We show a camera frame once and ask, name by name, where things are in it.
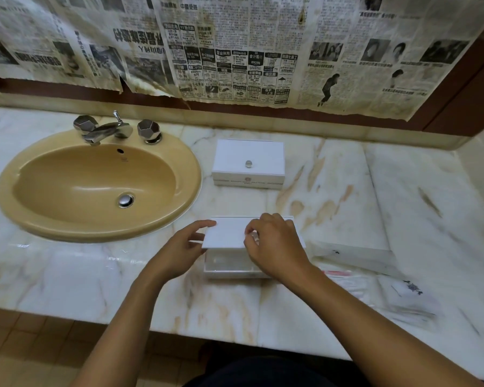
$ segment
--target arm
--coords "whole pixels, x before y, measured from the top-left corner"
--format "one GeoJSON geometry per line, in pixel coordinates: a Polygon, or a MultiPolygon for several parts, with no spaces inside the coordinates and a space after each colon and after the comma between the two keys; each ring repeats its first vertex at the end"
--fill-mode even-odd
{"type": "Polygon", "coordinates": [[[307,258],[292,221],[264,213],[245,230],[251,259],[307,303],[375,386],[484,387],[476,377],[328,279],[307,258]],[[250,232],[259,234],[257,245],[250,232]]]}
{"type": "Polygon", "coordinates": [[[203,254],[201,244],[191,241],[204,239],[196,231],[215,224],[195,221],[177,231],[147,263],[71,387],[136,385],[159,291],[168,280],[186,273],[203,254]]]}

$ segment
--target tile floor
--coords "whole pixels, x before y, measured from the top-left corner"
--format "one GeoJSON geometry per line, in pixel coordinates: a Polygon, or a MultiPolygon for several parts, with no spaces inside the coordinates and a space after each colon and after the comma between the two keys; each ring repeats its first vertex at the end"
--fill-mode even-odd
{"type": "MultiPolygon", "coordinates": [[[[105,325],[0,309],[0,387],[65,387],[105,325]]],[[[137,387],[182,386],[204,369],[204,340],[151,332],[137,387]]]]}

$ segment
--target box lid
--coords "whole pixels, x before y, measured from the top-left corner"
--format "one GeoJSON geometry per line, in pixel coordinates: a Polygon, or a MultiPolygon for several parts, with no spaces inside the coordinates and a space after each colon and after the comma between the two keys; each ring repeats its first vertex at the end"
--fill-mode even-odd
{"type": "Polygon", "coordinates": [[[285,175],[283,142],[217,140],[212,172],[285,175]],[[251,168],[245,163],[250,160],[251,168]]]}
{"type": "MultiPolygon", "coordinates": [[[[217,221],[215,227],[207,229],[204,236],[203,247],[206,249],[243,249],[244,230],[252,219],[259,217],[238,216],[238,217],[212,217],[217,221]]],[[[285,220],[294,220],[293,217],[284,216],[285,220]]],[[[301,245],[305,248],[305,242],[299,235],[301,245]]]]}

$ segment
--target oval sink basin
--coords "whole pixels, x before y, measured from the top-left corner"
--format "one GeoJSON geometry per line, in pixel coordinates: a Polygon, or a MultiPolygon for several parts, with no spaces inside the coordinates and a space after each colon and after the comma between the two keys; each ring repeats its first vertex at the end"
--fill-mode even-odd
{"type": "Polygon", "coordinates": [[[183,213],[201,185],[193,152],[164,134],[85,144],[75,130],[20,152],[0,175],[0,208],[12,221],[50,239],[96,242],[155,230],[183,213]]]}

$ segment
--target marble countertop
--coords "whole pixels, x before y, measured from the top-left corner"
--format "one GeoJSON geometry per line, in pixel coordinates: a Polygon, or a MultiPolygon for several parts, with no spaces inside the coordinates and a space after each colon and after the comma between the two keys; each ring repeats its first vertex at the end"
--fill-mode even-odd
{"type": "MultiPolygon", "coordinates": [[[[0,172],[22,149],[72,127],[75,114],[0,108],[0,172]]],[[[452,152],[312,136],[161,124],[203,170],[193,206],[130,240],[79,244],[40,238],[0,212],[0,307],[108,323],[146,262],[179,228],[215,215],[279,212],[306,241],[388,249],[428,285],[444,315],[434,329],[398,323],[484,379],[484,202],[452,152]],[[283,141],[284,188],[217,187],[218,138],[283,141]]],[[[200,259],[167,283],[151,330],[348,359],[316,315],[273,281],[208,281],[200,259]]]]}

